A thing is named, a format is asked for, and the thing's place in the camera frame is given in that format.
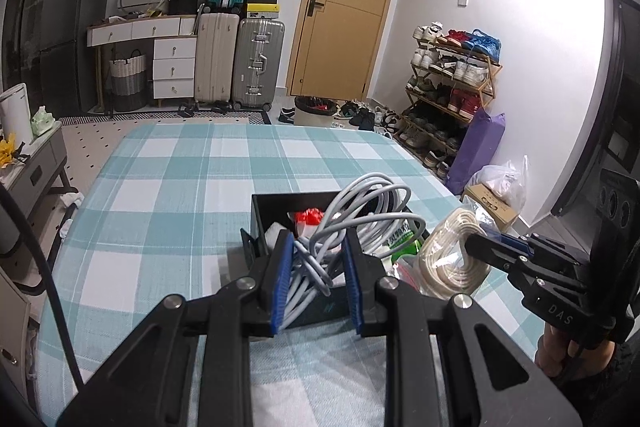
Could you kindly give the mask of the right hand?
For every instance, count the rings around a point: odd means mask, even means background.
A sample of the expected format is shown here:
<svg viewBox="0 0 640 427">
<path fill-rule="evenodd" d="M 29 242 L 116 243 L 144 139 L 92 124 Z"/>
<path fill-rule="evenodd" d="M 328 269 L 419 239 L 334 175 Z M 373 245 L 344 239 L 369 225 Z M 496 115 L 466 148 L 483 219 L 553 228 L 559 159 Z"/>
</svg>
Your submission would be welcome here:
<svg viewBox="0 0 640 427">
<path fill-rule="evenodd" d="M 570 340 L 567 334 L 546 323 L 544 333 L 538 339 L 535 363 L 548 377 L 555 378 L 562 373 L 563 362 L 570 360 L 577 364 L 574 378 L 588 377 L 606 369 L 615 348 L 615 343 L 604 340 L 596 349 L 586 350 Z"/>
</svg>

